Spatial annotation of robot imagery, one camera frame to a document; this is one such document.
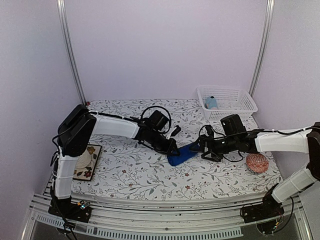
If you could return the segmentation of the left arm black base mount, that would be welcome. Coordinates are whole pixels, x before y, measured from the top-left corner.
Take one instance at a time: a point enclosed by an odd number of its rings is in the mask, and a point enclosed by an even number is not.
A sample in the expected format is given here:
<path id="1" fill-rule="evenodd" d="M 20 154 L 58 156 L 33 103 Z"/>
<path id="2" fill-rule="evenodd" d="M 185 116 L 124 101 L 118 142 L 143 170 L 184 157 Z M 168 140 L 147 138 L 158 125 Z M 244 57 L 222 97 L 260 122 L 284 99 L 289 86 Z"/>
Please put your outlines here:
<path id="1" fill-rule="evenodd" d="M 72 203 L 71 200 L 71 197 L 58 199 L 55 195 L 52 195 L 48 213 L 66 220 L 88 223 L 92 213 L 90 204 L 83 200 Z"/>

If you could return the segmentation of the dark blue towel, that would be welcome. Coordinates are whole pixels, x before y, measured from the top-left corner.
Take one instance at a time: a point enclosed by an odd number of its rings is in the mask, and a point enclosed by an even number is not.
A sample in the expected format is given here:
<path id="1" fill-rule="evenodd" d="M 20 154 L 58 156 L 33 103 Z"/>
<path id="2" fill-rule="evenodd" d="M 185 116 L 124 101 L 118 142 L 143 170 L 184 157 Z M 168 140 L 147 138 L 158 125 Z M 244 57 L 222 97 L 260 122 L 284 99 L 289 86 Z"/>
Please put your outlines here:
<path id="1" fill-rule="evenodd" d="M 179 148 L 180 156 L 168 156 L 167 157 L 168 163 L 172 167 L 175 167 L 175 166 L 180 165 L 180 164 L 186 162 L 187 160 L 195 157 L 198 154 L 198 152 L 189 151 L 189 146 L 190 146 L 190 144 Z"/>

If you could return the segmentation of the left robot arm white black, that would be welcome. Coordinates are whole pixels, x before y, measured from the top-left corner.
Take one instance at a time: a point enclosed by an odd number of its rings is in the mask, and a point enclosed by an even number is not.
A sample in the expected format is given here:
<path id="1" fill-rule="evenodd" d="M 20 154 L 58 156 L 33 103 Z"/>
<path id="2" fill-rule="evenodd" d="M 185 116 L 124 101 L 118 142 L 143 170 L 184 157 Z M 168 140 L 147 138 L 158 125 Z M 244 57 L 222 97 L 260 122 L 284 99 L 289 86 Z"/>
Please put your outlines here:
<path id="1" fill-rule="evenodd" d="M 52 142 L 57 152 L 52 158 L 53 195 L 58 200 L 55 209 L 63 216 L 74 213 L 74 205 L 69 202 L 76 162 L 87 149 L 92 135 L 118 136 L 136 140 L 139 144 L 166 156 L 179 156 L 181 153 L 173 132 L 164 130 L 172 125 L 170 114 L 164 115 L 161 106 L 155 106 L 149 117 L 123 117 L 102 112 L 89 111 L 84 105 L 77 105 L 60 124 Z"/>

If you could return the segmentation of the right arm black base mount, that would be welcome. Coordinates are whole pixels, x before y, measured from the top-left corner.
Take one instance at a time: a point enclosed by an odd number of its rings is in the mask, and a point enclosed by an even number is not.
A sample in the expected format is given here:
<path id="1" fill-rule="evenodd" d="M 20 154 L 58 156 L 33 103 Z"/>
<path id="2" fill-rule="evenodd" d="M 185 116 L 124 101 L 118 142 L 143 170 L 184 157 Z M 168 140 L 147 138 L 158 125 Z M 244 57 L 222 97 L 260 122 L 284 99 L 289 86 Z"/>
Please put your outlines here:
<path id="1" fill-rule="evenodd" d="M 278 183 L 273 186 L 262 198 L 262 203 L 256 205 L 243 206 L 239 214 L 245 223 L 251 223 L 268 218 L 281 216 L 285 213 L 282 203 L 278 203 L 273 197 L 273 190 Z"/>

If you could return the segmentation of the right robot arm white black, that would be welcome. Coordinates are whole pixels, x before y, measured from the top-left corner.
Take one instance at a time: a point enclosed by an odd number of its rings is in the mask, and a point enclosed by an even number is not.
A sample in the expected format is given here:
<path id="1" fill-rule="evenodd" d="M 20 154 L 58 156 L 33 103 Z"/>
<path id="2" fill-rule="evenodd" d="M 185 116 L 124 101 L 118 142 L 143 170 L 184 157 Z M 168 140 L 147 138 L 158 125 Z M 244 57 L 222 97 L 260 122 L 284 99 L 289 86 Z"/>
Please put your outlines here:
<path id="1" fill-rule="evenodd" d="M 189 150 L 201 153 L 203 159 L 219 162 L 230 152 L 247 154 L 272 153 L 279 157 L 302 157 L 303 163 L 281 183 L 273 186 L 263 197 L 258 213 L 269 218 L 278 205 L 289 197 L 302 192 L 320 180 L 320 123 L 311 126 L 278 130 L 247 130 L 237 114 L 221 119 L 224 135 L 217 137 L 211 126 L 205 126 L 202 134 Z"/>

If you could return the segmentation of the light blue orange dotted towel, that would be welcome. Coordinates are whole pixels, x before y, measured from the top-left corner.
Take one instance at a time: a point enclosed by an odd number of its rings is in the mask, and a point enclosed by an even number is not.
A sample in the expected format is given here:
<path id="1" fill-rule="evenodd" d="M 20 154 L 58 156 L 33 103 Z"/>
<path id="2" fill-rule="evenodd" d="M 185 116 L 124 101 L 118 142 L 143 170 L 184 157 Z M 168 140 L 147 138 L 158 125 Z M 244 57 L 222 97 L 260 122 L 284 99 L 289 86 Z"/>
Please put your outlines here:
<path id="1" fill-rule="evenodd" d="M 209 96 L 205 99 L 204 106 L 208 110 L 218 110 L 218 104 L 214 96 Z"/>

